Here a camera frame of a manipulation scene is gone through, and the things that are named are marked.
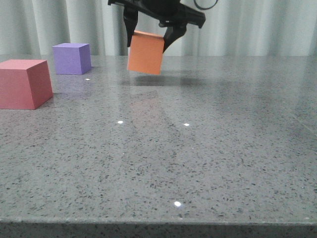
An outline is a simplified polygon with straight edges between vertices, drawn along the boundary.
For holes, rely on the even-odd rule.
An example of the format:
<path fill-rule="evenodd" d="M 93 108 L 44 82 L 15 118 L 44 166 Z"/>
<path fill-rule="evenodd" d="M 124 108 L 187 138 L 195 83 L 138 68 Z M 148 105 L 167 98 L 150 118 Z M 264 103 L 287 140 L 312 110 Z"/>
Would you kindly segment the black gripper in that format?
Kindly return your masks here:
<path fill-rule="evenodd" d="M 158 20 L 160 27 L 167 27 L 163 37 L 163 52 L 186 33 L 187 24 L 202 28 L 206 20 L 204 13 L 182 4 L 179 0 L 109 0 L 108 4 L 124 7 L 127 47 L 131 45 L 139 12 Z"/>

